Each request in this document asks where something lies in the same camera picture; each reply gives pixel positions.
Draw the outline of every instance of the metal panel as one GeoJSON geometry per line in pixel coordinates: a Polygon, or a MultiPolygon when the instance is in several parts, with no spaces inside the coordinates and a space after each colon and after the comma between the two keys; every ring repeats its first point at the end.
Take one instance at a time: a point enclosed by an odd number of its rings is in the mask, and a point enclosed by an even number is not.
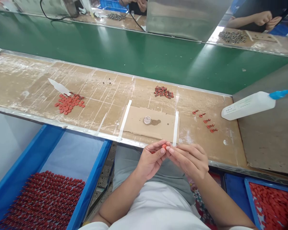
{"type": "Polygon", "coordinates": [[[208,41],[232,0],[149,0],[148,32],[208,41]]]}
{"type": "MultiPolygon", "coordinates": [[[[258,91],[288,89],[288,64],[233,95],[234,102],[258,91]]],[[[238,119],[249,166],[288,173],[288,95],[274,109],[238,119]]]]}
{"type": "MultiPolygon", "coordinates": [[[[14,0],[24,13],[43,14],[40,0],[14,0]]],[[[73,0],[43,0],[43,10],[48,16],[69,15],[76,16],[77,10],[73,0]]]]}

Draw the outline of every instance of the blue container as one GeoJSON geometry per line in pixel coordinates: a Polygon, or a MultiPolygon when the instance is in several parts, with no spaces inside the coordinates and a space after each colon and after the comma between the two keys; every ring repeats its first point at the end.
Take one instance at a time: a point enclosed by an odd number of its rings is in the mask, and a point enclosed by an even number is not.
{"type": "Polygon", "coordinates": [[[284,185],[275,184],[275,183],[272,183],[272,182],[269,182],[269,181],[266,181],[266,180],[258,180],[258,179],[250,178],[250,177],[246,177],[244,179],[244,184],[245,184],[245,187],[246,187],[246,192],[247,192],[247,196],[248,196],[248,199],[249,199],[249,203],[251,205],[253,218],[255,220],[255,225],[256,225],[256,227],[258,229],[263,229],[261,224],[260,224],[260,222],[259,222],[259,219],[258,219],[258,214],[257,214],[257,211],[256,211],[256,207],[255,207],[255,203],[254,203],[254,200],[253,200],[252,191],[251,191],[250,184],[249,184],[250,182],[254,183],[254,184],[268,186],[268,187],[271,187],[271,188],[276,188],[276,189],[283,190],[283,191],[286,191],[286,192],[288,192],[288,187],[286,187],[284,185]]]}
{"type": "MultiPolygon", "coordinates": [[[[42,169],[64,132],[65,129],[60,127],[43,125],[15,164],[3,177],[0,182],[0,220],[2,220],[4,214],[8,212],[10,205],[16,197],[20,195],[20,190],[25,185],[28,177],[42,169]]],[[[104,140],[67,226],[68,230],[78,229],[80,227],[111,144],[112,141],[104,140]]]]}
{"type": "Polygon", "coordinates": [[[246,193],[244,177],[234,176],[225,173],[225,184],[227,194],[244,211],[244,213],[254,222],[250,202],[246,193]]]}
{"type": "Polygon", "coordinates": [[[98,7],[104,10],[118,11],[122,13],[127,13],[125,7],[119,4],[118,0],[100,0],[100,6],[98,7]]]}

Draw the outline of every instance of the glue bottle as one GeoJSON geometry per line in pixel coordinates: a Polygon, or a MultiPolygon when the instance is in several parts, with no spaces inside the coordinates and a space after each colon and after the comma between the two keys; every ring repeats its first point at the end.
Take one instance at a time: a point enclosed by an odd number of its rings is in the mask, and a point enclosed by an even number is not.
{"type": "Polygon", "coordinates": [[[273,93],[257,92],[240,101],[225,107],[221,116],[227,120],[234,120],[254,113],[269,110],[275,107],[276,100],[288,94],[288,90],[275,91],[273,93]]]}

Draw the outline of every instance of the pile of red parts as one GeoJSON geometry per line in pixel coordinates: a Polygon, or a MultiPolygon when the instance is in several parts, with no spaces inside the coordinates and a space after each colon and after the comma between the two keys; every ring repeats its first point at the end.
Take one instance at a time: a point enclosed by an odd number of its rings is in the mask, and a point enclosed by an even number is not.
{"type": "Polygon", "coordinates": [[[161,87],[156,86],[154,94],[155,96],[165,96],[168,99],[171,99],[174,97],[173,92],[170,92],[164,86],[161,86],[161,87]]]}
{"type": "Polygon", "coordinates": [[[49,171],[31,176],[0,229],[66,229],[85,182],[49,171]]]}
{"type": "Polygon", "coordinates": [[[250,183],[258,218],[264,230],[288,230],[288,192],[250,183]]]}
{"type": "Polygon", "coordinates": [[[66,97],[63,94],[60,94],[59,102],[54,104],[55,107],[59,107],[60,113],[64,113],[64,115],[69,114],[74,106],[80,106],[82,108],[85,107],[84,101],[82,100],[84,97],[80,95],[73,95],[72,97],[66,97]]]}

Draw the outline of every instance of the hand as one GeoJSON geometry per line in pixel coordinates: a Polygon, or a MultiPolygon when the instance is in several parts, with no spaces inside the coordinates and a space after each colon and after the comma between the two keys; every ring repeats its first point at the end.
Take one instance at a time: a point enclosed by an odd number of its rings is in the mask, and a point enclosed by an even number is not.
{"type": "Polygon", "coordinates": [[[264,11],[261,13],[254,14],[254,23],[258,26],[263,26],[268,21],[272,19],[272,14],[270,11],[264,11]]]}
{"type": "Polygon", "coordinates": [[[138,166],[135,171],[137,175],[146,180],[151,179],[159,170],[162,162],[166,159],[166,150],[162,145],[169,146],[171,143],[161,140],[146,146],[141,154],[138,166]]]}
{"type": "Polygon", "coordinates": [[[146,0],[138,0],[138,6],[141,12],[145,12],[147,10],[147,1],[146,0]]]}
{"type": "Polygon", "coordinates": [[[282,19],[282,17],[278,16],[278,17],[275,17],[272,20],[270,20],[266,24],[266,30],[272,30],[281,21],[281,19],[282,19]]]}
{"type": "Polygon", "coordinates": [[[166,149],[166,156],[195,182],[204,179],[209,171],[208,158],[200,145],[180,144],[177,147],[168,146],[166,149]]]}

